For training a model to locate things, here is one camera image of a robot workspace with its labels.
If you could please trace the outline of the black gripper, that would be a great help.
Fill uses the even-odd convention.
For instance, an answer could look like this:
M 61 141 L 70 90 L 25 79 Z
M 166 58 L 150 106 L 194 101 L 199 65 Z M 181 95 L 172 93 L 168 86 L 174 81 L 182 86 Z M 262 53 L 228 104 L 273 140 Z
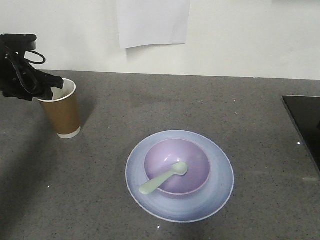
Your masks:
M 52 88 L 62 89 L 63 86 L 64 80 L 60 76 L 36 71 L 15 52 L 5 52 L 0 59 L 0 90 L 5 97 L 52 100 Z

